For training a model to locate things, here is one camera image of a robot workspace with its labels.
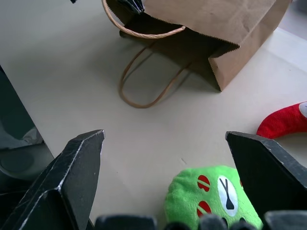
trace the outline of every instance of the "red stuffed toy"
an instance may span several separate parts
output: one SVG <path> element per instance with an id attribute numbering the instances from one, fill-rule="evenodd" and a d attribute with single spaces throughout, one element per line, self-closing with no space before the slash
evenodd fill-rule
<path id="1" fill-rule="evenodd" d="M 257 135 L 274 139 L 297 132 L 307 132 L 307 102 L 272 113 L 260 124 Z"/>

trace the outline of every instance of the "green stuffed toy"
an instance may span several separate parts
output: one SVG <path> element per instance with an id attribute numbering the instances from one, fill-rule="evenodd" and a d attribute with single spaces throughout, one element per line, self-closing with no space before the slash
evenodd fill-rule
<path id="1" fill-rule="evenodd" d="M 185 169 L 168 188 L 165 199 L 168 222 L 180 221 L 197 230 L 199 217 L 206 213 L 220 216 L 230 227 L 246 221 L 262 227 L 246 196 L 236 169 L 226 166 Z"/>

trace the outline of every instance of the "plush toy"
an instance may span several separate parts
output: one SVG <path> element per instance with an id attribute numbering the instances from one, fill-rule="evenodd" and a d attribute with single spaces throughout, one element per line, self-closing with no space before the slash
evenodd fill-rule
<path id="1" fill-rule="evenodd" d="M 274 139 L 296 132 L 307 132 L 307 102 L 272 113 L 260 124 L 257 135 Z"/>
<path id="2" fill-rule="evenodd" d="M 262 226 L 237 170 L 226 166 L 183 170 L 168 188 L 165 213 L 169 222 L 183 222 L 192 230 L 207 213 L 220 216 L 229 227 L 238 221 Z"/>

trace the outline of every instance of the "paper bag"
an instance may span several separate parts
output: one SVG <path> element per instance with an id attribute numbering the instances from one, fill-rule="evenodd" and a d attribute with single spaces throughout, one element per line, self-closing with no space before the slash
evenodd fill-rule
<path id="1" fill-rule="evenodd" d="M 125 28 L 161 39 L 136 38 L 189 69 L 213 76 L 223 90 L 281 21 L 291 0 L 145 0 L 136 15 L 117 0 L 106 0 Z"/>

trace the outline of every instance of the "white table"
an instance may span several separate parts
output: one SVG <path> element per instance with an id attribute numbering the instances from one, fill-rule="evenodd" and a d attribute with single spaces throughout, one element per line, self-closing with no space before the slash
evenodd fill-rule
<path id="1" fill-rule="evenodd" d="M 106 131 L 92 220 L 128 212 L 163 223 L 180 170 L 234 166 L 226 131 L 255 133 L 271 112 L 307 100 L 307 41 L 278 29 L 222 93 L 190 74 L 157 106 L 129 107 L 117 85 L 141 45 L 119 37 L 100 1 L 30 2 L 0 3 L 0 63 L 54 156 L 80 133 Z M 154 54 L 126 91 L 150 100 L 177 70 Z M 280 140 L 304 165 L 306 137 Z"/>

